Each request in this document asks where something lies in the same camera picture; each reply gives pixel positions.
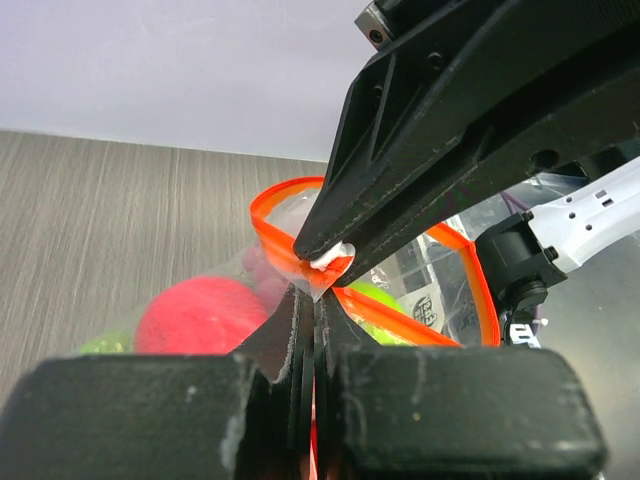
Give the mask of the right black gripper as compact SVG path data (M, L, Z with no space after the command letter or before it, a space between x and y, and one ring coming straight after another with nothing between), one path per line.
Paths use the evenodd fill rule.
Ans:
M639 28L635 1L370 1L354 21L381 50L345 98L319 197L294 244L315 260L524 95L574 87L580 59ZM639 140L608 154L621 166Z

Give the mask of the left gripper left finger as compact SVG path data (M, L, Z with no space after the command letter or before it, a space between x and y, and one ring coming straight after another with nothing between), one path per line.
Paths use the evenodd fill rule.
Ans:
M2 411L2 477L310 478L313 313L289 287L227 355L42 362Z

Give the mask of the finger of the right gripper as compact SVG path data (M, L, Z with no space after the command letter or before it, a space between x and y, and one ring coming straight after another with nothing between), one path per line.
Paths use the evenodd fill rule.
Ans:
M524 95L383 202L347 235L357 255L345 286L437 223L540 172L577 163L590 179L620 165L609 150L639 140L639 28L586 53L574 87Z

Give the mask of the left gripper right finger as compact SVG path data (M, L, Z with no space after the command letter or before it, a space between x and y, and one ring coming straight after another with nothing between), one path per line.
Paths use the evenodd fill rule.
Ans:
M333 294L314 307L322 479L593 479L608 447L558 353L382 346Z

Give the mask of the green apple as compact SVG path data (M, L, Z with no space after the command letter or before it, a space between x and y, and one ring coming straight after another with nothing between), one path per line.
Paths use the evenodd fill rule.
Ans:
M374 315L388 313L390 310L404 315L405 310L398 301L383 288L365 281L356 281L349 288L356 292L365 304L358 302L349 304L347 312L350 318L358 324L373 340L384 346L410 346L411 342L396 335L393 331L381 327L371 321Z

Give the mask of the red pepper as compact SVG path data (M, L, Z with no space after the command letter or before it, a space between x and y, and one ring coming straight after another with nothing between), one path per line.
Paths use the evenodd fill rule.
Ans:
M178 283L151 300L135 331L142 354L227 354L268 318L253 291L219 276Z

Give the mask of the purple grape bunch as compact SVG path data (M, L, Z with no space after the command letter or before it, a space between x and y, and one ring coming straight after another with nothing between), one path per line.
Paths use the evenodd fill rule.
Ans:
M288 288L288 281L269 263L259 245L244 251L242 263L253 280L258 299L267 313L272 314Z

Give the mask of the clear zip top bag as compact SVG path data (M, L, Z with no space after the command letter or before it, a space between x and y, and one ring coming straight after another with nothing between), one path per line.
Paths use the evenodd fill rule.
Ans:
M347 266L346 257L335 259L322 271L298 260L292 250L293 240L321 186L319 177L301 177L263 191L249 208L255 242L199 276L230 278L256 294L242 258L248 247L259 245L269 263L288 281L288 287L299 287L304 299L320 292L334 294L351 328L361 327L350 318L347 306L365 304L365 299L349 286L365 281L383 288L405 310L404 315L393 310L374 315L371 321L411 342L410 346L500 344L498 315L475 244L458 218L429 229L345 287L338 286L337 279ZM136 353L134 335L146 307L105 330L131 332L133 352L128 354Z

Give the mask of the green grape bunch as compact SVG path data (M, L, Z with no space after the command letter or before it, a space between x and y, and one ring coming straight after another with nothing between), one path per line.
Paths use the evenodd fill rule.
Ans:
M128 354L133 352L133 335L126 329L102 332L79 348L80 354Z

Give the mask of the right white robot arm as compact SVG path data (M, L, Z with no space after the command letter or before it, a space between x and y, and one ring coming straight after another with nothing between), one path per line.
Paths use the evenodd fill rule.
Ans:
M436 224L546 171L588 184L480 236L514 313L639 227L635 1L373 1L319 196L294 243L356 256L346 285Z

